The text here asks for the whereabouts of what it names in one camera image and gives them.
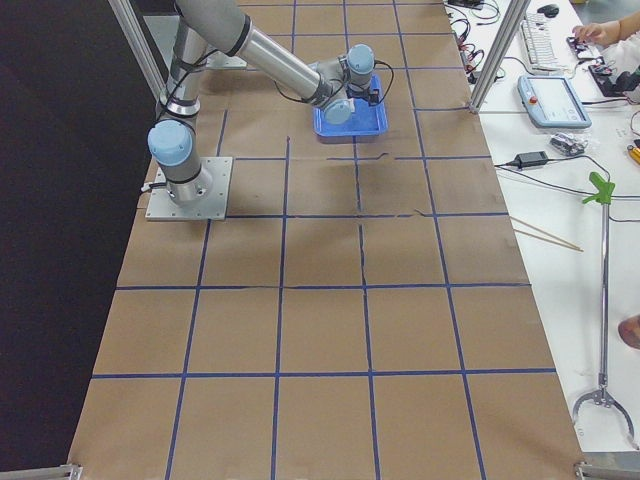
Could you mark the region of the person hand at keyboard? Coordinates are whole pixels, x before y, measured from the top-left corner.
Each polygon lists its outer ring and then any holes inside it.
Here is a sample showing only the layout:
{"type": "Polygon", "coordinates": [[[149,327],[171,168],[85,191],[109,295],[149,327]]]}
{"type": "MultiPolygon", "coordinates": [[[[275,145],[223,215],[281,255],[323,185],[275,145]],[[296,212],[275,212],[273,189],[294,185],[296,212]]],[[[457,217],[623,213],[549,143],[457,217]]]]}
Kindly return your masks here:
{"type": "Polygon", "coordinates": [[[572,29],[572,34],[579,43],[596,45],[607,45],[609,43],[607,26],[604,23],[575,26],[572,29]]]}

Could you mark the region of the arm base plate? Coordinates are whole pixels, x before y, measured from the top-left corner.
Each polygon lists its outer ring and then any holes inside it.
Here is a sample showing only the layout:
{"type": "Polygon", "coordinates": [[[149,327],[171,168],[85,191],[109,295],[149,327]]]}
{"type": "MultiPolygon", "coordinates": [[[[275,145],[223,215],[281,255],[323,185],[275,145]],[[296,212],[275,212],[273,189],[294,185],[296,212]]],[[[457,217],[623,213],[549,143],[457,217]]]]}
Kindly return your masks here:
{"type": "Polygon", "coordinates": [[[245,70],[247,62],[239,57],[229,57],[216,51],[207,58],[205,68],[208,70],[245,70]]]}
{"type": "Polygon", "coordinates": [[[201,157],[199,175],[185,184],[169,182],[160,167],[151,190],[146,219],[149,221],[224,221],[227,214],[232,157],[201,157]]]}

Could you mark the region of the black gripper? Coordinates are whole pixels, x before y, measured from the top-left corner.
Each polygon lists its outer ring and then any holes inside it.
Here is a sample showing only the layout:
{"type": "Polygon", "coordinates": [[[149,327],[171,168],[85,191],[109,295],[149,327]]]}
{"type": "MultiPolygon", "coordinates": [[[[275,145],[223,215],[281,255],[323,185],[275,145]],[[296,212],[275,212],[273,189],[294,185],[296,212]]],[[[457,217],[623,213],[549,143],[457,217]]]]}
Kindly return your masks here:
{"type": "Polygon", "coordinates": [[[357,85],[349,84],[347,95],[351,99],[364,100],[368,106],[377,106],[380,103],[380,90],[378,88],[360,88],[357,85]]]}

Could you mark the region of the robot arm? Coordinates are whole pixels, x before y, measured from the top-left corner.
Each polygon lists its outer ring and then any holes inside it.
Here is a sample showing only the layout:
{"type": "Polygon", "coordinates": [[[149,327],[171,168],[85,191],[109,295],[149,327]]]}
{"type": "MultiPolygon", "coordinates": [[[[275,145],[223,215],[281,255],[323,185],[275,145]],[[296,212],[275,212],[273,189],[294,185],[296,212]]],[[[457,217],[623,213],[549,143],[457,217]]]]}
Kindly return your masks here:
{"type": "Polygon", "coordinates": [[[320,110],[331,125],[347,122],[358,101],[377,106],[371,47],[357,44],[336,57],[306,63],[262,32],[234,1],[178,1],[173,56],[148,146],[164,176],[170,205],[191,207],[208,196],[214,177],[196,151],[199,76],[236,62],[275,83],[287,100],[320,110]]]}

